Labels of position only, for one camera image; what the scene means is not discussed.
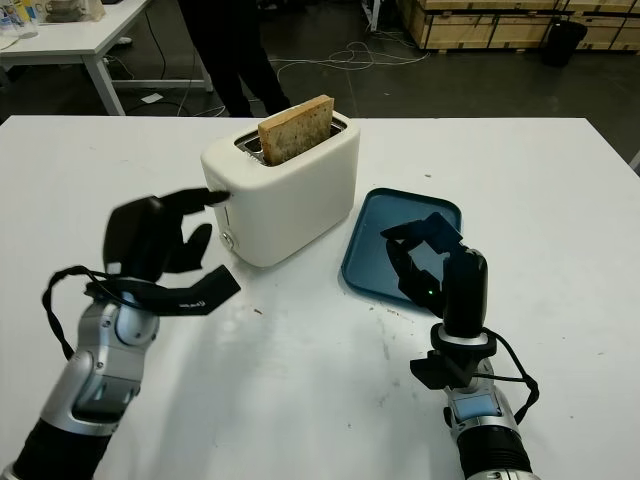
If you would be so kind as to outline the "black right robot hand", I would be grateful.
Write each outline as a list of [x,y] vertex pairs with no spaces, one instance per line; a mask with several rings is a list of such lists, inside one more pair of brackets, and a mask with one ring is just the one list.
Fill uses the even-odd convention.
[[[473,338],[486,314],[488,264],[477,250],[462,243],[462,235],[439,213],[381,232],[386,252],[398,277],[398,289],[416,306],[443,320],[447,334]],[[444,254],[442,278],[419,268],[411,251],[427,244]]]

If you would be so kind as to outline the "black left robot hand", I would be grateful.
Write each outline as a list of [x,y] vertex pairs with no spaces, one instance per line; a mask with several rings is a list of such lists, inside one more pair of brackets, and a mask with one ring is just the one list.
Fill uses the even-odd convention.
[[228,191],[192,188],[115,208],[105,230],[106,273],[155,283],[165,273],[201,269],[213,227],[202,224],[184,238],[182,222],[186,216],[229,198]]

